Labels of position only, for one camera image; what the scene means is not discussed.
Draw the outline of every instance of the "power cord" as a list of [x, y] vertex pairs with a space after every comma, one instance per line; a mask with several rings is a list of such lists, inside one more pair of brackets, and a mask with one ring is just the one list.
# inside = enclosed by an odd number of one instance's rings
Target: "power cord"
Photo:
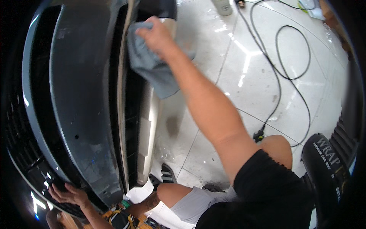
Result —
[[[307, 127], [306, 134], [305, 134], [304, 138], [303, 138], [299, 143], [297, 143], [297, 144], [295, 144], [295, 145], [292, 145], [292, 146], [291, 146], [291, 147], [295, 147], [295, 146], [298, 146], [298, 145], [300, 145], [301, 143], [303, 143], [303, 142], [305, 141], [306, 136], [307, 136], [307, 134], [309, 133], [309, 130], [310, 130], [310, 123], [311, 123], [310, 109], [309, 109], [309, 107], [308, 107], [308, 105], [307, 105], [307, 103], [306, 103], [306, 101], [305, 101], [304, 97], [302, 96], [302, 94], [300, 93], [300, 91], [297, 89], [297, 87], [296, 87], [296, 86], [295, 86], [295, 84], [293, 83], [293, 80], [299, 79], [300, 77], [304, 76], [304, 75], [305, 75], [305, 73], [306, 73], [306, 72], [308, 71], [308, 69], [309, 69], [310, 61], [311, 61], [311, 51], [310, 51], [310, 46], [309, 46], [309, 43], [308, 43], [308, 41], [307, 41], [307, 39], [306, 39], [305, 35], [304, 35], [300, 30], [298, 30], [297, 28], [295, 28], [295, 27], [293, 27], [293, 26], [291, 26], [291, 25], [284, 25], [284, 26], [282, 26], [282, 27], [277, 31], [276, 36], [275, 36], [275, 41], [276, 41], [276, 52], [277, 52], [277, 55], [278, 55], [278, 58], [279, 58], [279, 61], [280, 61], [281, 67], [282, 67], [282, 69], [283, 69], [283, 71], [284, 71], [284, 74], [282, 74], [282, 73], [281, 73], [281, 72], [280, 72], [280, 71], [275, 67], [275, 65], [273, 64], [272, 60], [271, 60], [271, 59], [270, 59], [270, 57], [268, 56], [268, 53], [267, 53], [266, 47], [265, 47], [265, 45], [264, 45], [264, 43], [263, 43], [263, 40], [262, 40], [261, 36], [259, 35], [259, 33], [258, 33], [258, 31], [257, 31], [257, 28], [256, 28], [256, 26], [255, 26], [255, 24], [254, 24], [254, 20], [253, 20], [253, 9], [254, 9], [254, 7], [255, 7], [256, 5], [258, 5], [259, 3], [263, 2], [263, 1], [268, 1], [268, 0], [260, 0], [260, 1], [256, 2], [256, 3], [254, 3], [254, 5], [252, 6], [252, 8], [250, 9], [250, 14], [249, 14], [249, 15], [250, 15], [250, 22], [252, 23], [253, 30], [254, 30], [254, 32], [255, 32], [255, 34], [254, 34], [254, 33], [253, 33], [253, 31], [251, 30], [250, 26], [249, 26], [248, 21], [245, 19], [245, 17], [243, 16], [242, 12], [240, 11], [240, 8], [244, 8], [244, 7], [245, 7], [245, 4], [244, 4], [244, 3], [245, 3], [245, 1], [244, 1], [244, 0], [235, 0], [236, 8], [237, 8], [237, 10], [238, 10], [238, 13], [239, 13], [240, 17], [244, 20], [244, 22], [245, 22], [245, 24], [246, 24], [246, 26], [247, 26], [247, 28], [248, 28], [248, 30], [249, 30], [249, 32], [250, 32], [250, 34], [251, 34], [251, 36], [252, 36], [253, 40], [254, 40], [254, 41], [255, 41], [255, 43], [257, 44], [258, 48], [262, 51], [263, 55], [266, 57], [266, 59], [267, 59], [268, 63], [271, 65], [271, 68], [272, 68], [272, 70], [273, 70], [273, 72], [274, 72], [274, 75], [276, 76], [276, 79], [277, 79], [277, 82], [278, 82], [278, 86], [279, 86], [279, 99], [278, 99], [278, 102], [277, 102], [277, 104], [276, 104], [276, 107], [274, 108], [273, 112], [268, 116], [268, 118], [267, 118], [267, 119], [266, 119], [266, 121], [264, 122], [264, 124], [263, 124], [262, 128], [261, 128], [257, 133], [254, 133], [254, 134], [253, 134], [253, 139], [255, 140], [255, 142], [256, 142], [256, 143], [257, 143], [257, 142], [259, 142], [259, 141], [262, 141], [262, 140], [263, 140], [263, 138], [264, 138], [264, 129], [265, 129], [265, 126], [266, 126], [266, 124], [267, 124], [268, 120], [270, 119], [270, 117], [271, 117], [271, 116], [276, 112], [276, 110], [277, 110], [277, 108], [278, 108], [278, 105], [280, 104], [281, 97], [282, 97], [282, 88], [281, 88], [280, 78], [279, 78], [279, 77], [278, 77], [278, 75], [277, 75], [277, 73], [278, 73], [280, 76], [282, 76], [283, 78], [285, 78], [285, 79], [287, 79], [287, 80], [289, 80], [289, 81], [291, 82], [291, 84], [293, 85], [293, 87], [294, 87], [294, 88], [296, 89], [296, 91], [299, 93], [299, 95], [300, 95], [301, 99], [304, 101], [304, 104], [305, 104], [306, 109], [307, 109], [307, 113], [308, 113], [308, 115], [309, 115], [309, 125], [308, 125], [308, 127]], [[291, 7], [291, 8], [298, 9], [298, 10], [313, 10], [313, 9], [315, 8], [315, 3], [314, 3], [314, 7], [313, 7], [313, 8], [298, 8], [298, 7], [295, 7], [295, 6], [289, 5], [289, 4], [287, 4], [287, 3], [283, 2], [283, 1], [280, 1], [280, 0], [277, 0], [277, 1], [279, 1], [279, 2], [280, 2], [280, 3], [282, 3], [282, 4], [285, 4], [285, 5], [289, 6], [289, 7]], [[307, 63], [307, 66], [306, 66], [306, 68], [305, 68], [304, 72], [303, 72], [302, 74], [300, 74], [298, 77], [295, 77], [295, 78], [290, 78], [290, 77], [289, 77], [289, 75], [287, 74], [286, 69], [285, 69], [285, 67], [284, 67], [284, 65], [283, 65], [283, 62], [282, 62], [282, 59], [281, 59], [281, 55], [280, 55], [280, 51], [279, 51], [279, 47], [278, 47], [278, 35], [279, 35], [279, 34], [280, 34], [280, 32], [282, 31], [282, 29], [284, 29], [284, 28], [286, 28], [286, 27], [288, 27], [288, 28], [292, 28], [292, 29], [295, 29], [296, 31], [298, 31], [298, 32], [303, 36], [303, 38], [305, 39], [306, 45], [307, 45], [308, 52], [309, 52], [309, 61], [308, 61], [308, 63]]]

